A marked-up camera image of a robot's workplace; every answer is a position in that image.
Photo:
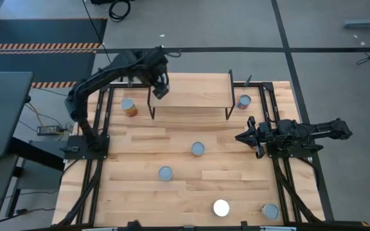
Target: wooden shelf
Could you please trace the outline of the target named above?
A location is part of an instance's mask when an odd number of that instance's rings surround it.
[[[150,96],[151,107],[231,108],[229,73],[168,73],[170,91],[162,99]]]

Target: floor mat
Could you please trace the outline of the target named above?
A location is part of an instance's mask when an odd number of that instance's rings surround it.
[[[30,71],[33,87],[70,87],[91,76],[95,51],[0,51],[0,71]]]
[[[92,21],[103,39],[107,19]],[[0,20],[0,49],[90,49],[100,45],[89,19]]]

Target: desk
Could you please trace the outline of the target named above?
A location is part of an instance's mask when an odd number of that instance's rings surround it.
[[[0,73],[0,199],[6,196],[18,157],[49,160],[47,164],[50,167],[63,167],[61,158],[52,157],[50,153],[12,137],[30,91],[32,78],[32,73]]]
[[[275,81],[273,86],[280,117],[299,120],[290,83]],[[257,159],[250,147],[234,139],[246,131],[249,116],[254,116],[257,123],[264,120],[260,92],[253,87],[235,87],[234,91],[236,99],[247,94],[252,103],[246,110],[235,108],[229,120],[221,108],[181,107],[161,107],[153,120],[147,109],[148,89],[116,89],[110,114],[109,156],[103,163],[94,226],[124,227],[135,219],[148,227],[239,226],[241,221],[248,225],[282,225],[281,216],[270,221],[260,213],[266,203],[279,206],[271,159]],[[265,96],[270,108],[270,96]],[[134,100],[137,116],[124,115],[120,103],[125,97]],[[90,121],[97,101],[98,94],[89,98]],[[205,145],[203,157],[191,153],[196,141]],[[85,163],[80,160],[65,173],[53,223],[62,220],[79,197]],[[319,219],[324,219],[312,168],[296,159],[290,164],[298,195]],[[159,180],[162,166],[172,168],[172,181]],[[292,205],[285,195],[293,221]],[[211,212],[210,206],[217,199],[229,202],[227,217],[219,218]],[[88,198],[84,222],[90,204]]]

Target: can lid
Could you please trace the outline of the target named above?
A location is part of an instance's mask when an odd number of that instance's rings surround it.
[[[229,213],[229,204],[225,200],[217,200],[213,204],[213,212],[220,217],[224,217]]]
[[[172,169],[168,166],[160,168],[159,178],[163,181],[170,181],[172,178]]]
[[[251,103],[251,97],[249,97],[248,95],[242,95],[240,98],[239,98],[239,102],[243,105],[248,105]]]
[[[131,98],[123,98],[122,101],[121,101],[121,107],[122,109],[130,109],[132,108],[132,106],[134,106],[134,100],[132,100]]]
[[[279,215],[279,209],[274,204],[266,204],[263,207],[263,213],[268,219],[276,219]]]
[[[205,146],[201,142],[194,142],[192,144],[192,152],[195,155],[202,155],[204,154]]]

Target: wooden table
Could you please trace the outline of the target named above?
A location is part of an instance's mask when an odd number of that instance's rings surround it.
[[[299,120],[290,83],[273,84],[280,117]],[[152,120],[147,94],[148,89],[114,92],[109,156],[103,163],[96,227],[124,227],[135,219],[154,227],[238,226],[241,221],[248,225],[283,224],[281,216],[270,221],[260,213],[266,203],[279,206],[271,159],[257,159],[254,150],[234,139],[246,131],[249,116],[254,116],[257,123],[264,120],[258,88],[235,87],[236,99],[248,94],[252,103],[246,110],[235,108],[228,121],[221,108],[181,107],[158,108],[158,116]],[[134,100],[137,116],[124,115],[120,103],[125,97]],[[89,98],[91,121],[97,100],[98,94]],[[199,158],[191,153],[191,145],[197,141],[206,147]],[[298,195],[319,219],[324,219],[312,168],[297,159],[290,163]],[[172,181],[160,181],[158,170],[162,166],[173,169]],[[85,161],[80,160],[65,173],[53,223],[63,219],[79,197],[84,169]],[[290,198],[285,194],[293,221]],[[219,218],[211,212],[211,204],[217,199],[229,202],[227,217]],[[90,198],[87,201],[85,208],[91,204]],[[87,221],[89,209],[85,211]]]

